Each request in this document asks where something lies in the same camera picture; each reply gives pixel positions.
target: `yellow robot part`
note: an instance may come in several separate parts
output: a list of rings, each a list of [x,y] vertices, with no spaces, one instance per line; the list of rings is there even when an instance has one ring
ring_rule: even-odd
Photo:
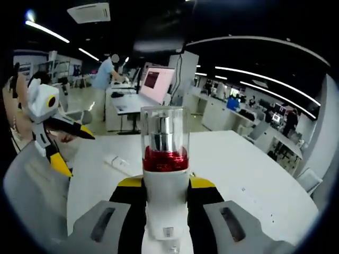
[[[55,153],[50,157],[51,165],[52,167],[60,172],[61,174],[72,177],[72,173],[70,172],[69,168],[67,167],[67,164],[65,163],[64,159],[61,157],[60,153]]]

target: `air conditioner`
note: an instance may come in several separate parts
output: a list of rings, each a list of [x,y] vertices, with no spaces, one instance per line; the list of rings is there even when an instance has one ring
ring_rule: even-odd
[[[67,10],[78,24],[111,21],[108,3],[85,4]]]

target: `clear glass cylinder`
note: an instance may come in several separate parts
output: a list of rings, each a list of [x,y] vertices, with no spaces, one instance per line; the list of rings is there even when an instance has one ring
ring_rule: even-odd
[[[188,116],[188,110],[179,106],[141,109],[141,148],[144,170],[173,172],[189,167]]]

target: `red liquid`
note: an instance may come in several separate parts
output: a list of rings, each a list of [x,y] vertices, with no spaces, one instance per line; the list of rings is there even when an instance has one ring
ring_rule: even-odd
[[[144,170],[151,172],[173,172],[187,169],[189,167],[187,150],[182,148],[181,153],[152,151],[148,146],[142,166]]]

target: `white table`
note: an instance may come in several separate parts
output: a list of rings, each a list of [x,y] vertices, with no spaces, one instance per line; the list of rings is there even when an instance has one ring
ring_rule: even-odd
[[[101,200],[109,200],[127,175],[103,157],[114,153],[142,174],[139,135],[100,136],[82,140],[74,160],[67,201],[68,234],[74,222]],[[297,244],[317,217],[305,190],[275,161],[233,131],[196,132],[190,138],[190,168],[212,181],[223,198],[258,218],[274,240]]]

